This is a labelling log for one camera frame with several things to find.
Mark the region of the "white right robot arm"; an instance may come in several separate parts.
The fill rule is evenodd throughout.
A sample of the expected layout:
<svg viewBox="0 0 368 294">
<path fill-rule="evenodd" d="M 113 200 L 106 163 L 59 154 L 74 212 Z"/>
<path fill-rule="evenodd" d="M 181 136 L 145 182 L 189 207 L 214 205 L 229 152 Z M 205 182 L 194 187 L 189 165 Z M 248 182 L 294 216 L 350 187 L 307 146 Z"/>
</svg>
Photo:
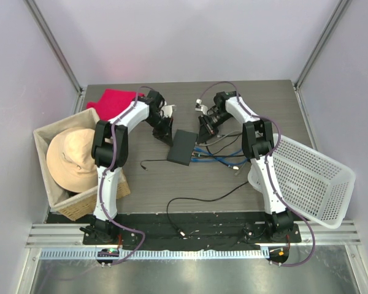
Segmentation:
<svg viewBox="0 0 368 294">
<path fill-rule="evenodd" d="M 280 241 L 293 226 L 293 216 L 283 203 L 282 192 L 277 182 L 272 153 L 275 150 L 272 122 L 263 118 L 245 104 L 239 93 L 219 92 L 213 98 L 214 106 L 199 117 L 197 142 L 205 143 L 218 133 L 218 126 L 229 118 L 235 118 L 242 125 L 242 151 L 251 162 L 264 197 L 267 225 L 264 227 L 267 239 Z"/>
</svg>

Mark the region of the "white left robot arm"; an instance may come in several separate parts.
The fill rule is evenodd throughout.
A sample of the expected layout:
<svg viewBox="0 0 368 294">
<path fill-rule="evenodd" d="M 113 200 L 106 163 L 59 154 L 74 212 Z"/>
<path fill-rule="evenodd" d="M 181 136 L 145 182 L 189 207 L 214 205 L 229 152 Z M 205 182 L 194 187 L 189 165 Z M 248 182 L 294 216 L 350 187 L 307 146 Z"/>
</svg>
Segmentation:
<svg viewBox="0 0 368 294">
<path fill-rule="evenodd" d="M 145 96 L 137 91 L 113 118 L 101 119 L 96 123 L 91 156 L 98 173 L 97 200 L 93 212 L 97 221 L 112 223 L 117 216 L 117 187 L 128 159 L 131 131 L 146 122 L 157 140 L 172 146 L 175 110 L 175 105 L 169 105 L 160 92 L 150 88 Z"/>
</svg>

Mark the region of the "black network switch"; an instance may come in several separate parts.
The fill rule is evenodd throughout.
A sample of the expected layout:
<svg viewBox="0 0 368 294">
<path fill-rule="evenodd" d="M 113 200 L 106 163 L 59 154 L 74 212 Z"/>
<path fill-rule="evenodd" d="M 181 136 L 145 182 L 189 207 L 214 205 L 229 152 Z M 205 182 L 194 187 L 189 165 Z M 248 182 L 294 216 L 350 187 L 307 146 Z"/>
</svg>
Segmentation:
<svg viewBox="0 0 368 294">
<path fill-rule="evenodd" d="M 167 155 L 167 161 L 189 166 L 196 140 L 197 133 L 177 130 L 173 139 L 173 147 L 170 148 Z"/>
</svg>

